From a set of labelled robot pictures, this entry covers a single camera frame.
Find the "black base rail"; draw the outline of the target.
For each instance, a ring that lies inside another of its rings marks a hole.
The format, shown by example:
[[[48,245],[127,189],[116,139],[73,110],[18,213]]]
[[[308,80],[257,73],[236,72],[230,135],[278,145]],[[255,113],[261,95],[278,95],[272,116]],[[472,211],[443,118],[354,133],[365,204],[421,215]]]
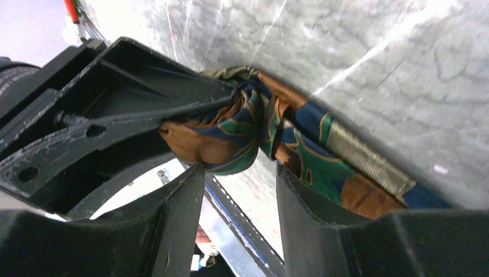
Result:
[[[285,276],[282,258],[211,175],[205,178],[199,224],[235,276]]]

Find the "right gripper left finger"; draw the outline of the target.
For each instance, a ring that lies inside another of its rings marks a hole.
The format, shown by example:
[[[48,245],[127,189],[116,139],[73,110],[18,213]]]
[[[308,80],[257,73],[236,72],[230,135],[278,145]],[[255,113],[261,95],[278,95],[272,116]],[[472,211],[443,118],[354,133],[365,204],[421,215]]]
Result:
[[[195,164],[96,219],[1,212],[2,276],[189,276],[205,186]]]

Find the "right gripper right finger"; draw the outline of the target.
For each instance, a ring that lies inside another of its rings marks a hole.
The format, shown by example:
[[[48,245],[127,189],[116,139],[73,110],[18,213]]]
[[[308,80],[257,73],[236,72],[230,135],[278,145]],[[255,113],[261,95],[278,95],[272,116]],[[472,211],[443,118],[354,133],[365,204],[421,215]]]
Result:
[[[286,276],[487,276],[488,211],[351,213],[277,166]]]

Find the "colourful patterned tie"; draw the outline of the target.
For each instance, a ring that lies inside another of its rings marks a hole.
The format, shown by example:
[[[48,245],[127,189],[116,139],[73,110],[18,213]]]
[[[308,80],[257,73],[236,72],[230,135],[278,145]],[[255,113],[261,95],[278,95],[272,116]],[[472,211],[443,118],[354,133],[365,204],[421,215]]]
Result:
[[[159,132],[175,155],[202,162],[215,175],[249,168],[259,152],[288,168],[331,202],[377,218],[394,209],[450,205],[395,168],[324,108],[251,66],[204,75],[237,86],[237,100],[187,119],[165,121]]]

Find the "person's bare hand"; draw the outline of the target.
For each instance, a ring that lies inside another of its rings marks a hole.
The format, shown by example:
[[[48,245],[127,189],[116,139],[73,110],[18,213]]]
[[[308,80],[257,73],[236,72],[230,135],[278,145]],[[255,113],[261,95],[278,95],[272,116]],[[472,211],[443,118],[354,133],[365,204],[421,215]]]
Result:
[[[199,225],[198,226],[198,229],[197,229],[197,235],[196,235],[196,238],[195,238],[195,243],[197,243],[197,244],[209,244],[211,242],[212,241],[210,240],[210,238],[208,237],[208,235],[206,234],[206,232]]]

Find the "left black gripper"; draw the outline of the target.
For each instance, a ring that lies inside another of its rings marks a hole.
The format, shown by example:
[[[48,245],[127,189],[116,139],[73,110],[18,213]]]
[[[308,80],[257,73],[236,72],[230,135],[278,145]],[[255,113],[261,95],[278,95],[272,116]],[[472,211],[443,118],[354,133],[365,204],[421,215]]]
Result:
[[[226,106],[236,86],[133,39],[89,39],[43,67],[1,57],[1,203],[56,220],[92,216],[131,178],[109,180],[169,152],[168,114]]]

